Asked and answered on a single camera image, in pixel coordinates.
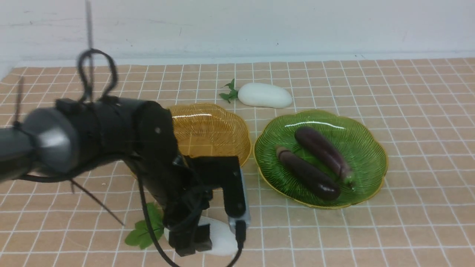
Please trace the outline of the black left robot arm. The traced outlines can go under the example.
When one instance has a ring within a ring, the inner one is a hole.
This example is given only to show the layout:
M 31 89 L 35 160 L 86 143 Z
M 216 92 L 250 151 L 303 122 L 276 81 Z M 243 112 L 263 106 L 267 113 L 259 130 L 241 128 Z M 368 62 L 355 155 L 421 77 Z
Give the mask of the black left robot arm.
M 179 256 L 239 256 L 250 223 L 239 159 L 183 155 L 172 118 L 155 101 L 58 99 L 1 129 L 1 181 L 73 181 L 121 159 L 163 208 Z

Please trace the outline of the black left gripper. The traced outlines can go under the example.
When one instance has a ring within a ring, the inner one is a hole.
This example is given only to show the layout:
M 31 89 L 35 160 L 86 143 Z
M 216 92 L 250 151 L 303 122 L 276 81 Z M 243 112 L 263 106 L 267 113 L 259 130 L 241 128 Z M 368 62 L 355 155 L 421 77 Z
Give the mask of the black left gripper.
M 180 257 L 212 250 L 210 224 L 198 225 L 203 210 L 209 207 L 213 191 L 221 188 L 228 171 L 240 166 L 230 157 L 196 157 L 160 162 L 128 150 L 123 160 L 135 174 L 141 194 L 148 190 L 163 208 L 162 225 L 170 230 L 168 244 Z

